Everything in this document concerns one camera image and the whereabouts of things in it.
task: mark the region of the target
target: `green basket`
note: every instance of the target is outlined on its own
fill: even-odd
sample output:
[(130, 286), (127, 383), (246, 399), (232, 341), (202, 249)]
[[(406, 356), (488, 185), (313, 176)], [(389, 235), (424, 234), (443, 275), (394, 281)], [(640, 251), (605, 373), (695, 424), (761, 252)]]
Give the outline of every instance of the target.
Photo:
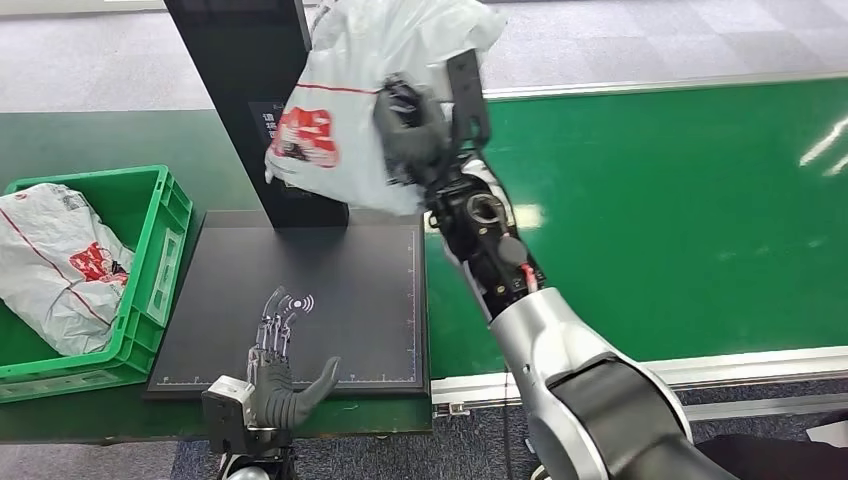
[(82, 192), (135, 258), (100, 352), (62, 357), (0, 302), (0, 403), (146, 381), (168, 323), (191, 200), (164, 166), (29, 178), (6, 193), (39, 183)]

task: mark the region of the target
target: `crumpled plastic bag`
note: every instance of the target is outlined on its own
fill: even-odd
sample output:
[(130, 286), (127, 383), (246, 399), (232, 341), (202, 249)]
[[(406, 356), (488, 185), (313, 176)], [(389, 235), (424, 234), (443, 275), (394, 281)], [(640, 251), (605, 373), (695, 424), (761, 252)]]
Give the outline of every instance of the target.
[(433, 66), (472, 48), (482, 55), (506, 20), (476, 0), (338, 0), (320, 8), (306, 68), (265, 155), (266, 180), (398, 215), (420, 211), (419, 187), (386, 166), (373, 123), (376, 92), (400, 72), (444, 85)]
[(77, 191), (44, 183), (0, 197), (0, 299), (61, 355), (109, 342), (132, 261)]

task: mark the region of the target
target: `wireless icon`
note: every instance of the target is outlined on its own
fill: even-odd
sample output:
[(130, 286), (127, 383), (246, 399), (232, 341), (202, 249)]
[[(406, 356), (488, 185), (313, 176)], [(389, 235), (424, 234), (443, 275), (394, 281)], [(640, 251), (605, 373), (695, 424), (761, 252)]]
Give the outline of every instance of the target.
[(307, 295), (302, 300), (289, 300), (289, 308), (299, 308), (303, 313), (309, 313), (315, 308), (315, 299)]

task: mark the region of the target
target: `black pillar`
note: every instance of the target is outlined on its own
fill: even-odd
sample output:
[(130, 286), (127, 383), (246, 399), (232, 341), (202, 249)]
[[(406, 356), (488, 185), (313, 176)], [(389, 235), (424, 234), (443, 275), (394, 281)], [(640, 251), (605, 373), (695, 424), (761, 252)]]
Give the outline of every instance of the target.
[(344, 203), (264, 178), (265, 149), (311, 48), (301, 0), (165, 4), (274, 228), (346, 225)]

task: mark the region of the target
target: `red wire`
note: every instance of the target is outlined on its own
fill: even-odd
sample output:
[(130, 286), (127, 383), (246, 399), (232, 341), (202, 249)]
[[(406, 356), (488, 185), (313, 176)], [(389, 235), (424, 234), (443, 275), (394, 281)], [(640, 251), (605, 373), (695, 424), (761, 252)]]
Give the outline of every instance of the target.
[(521, 269), (524, 270), (524, 279), (527, 282), (527, 290), (530, 290), (530, 293), (537, 291), (539, 289), (539, 284), (536, 282), (536, 275), (533, 271), (533, 267), (527, 263), (522, 263)]

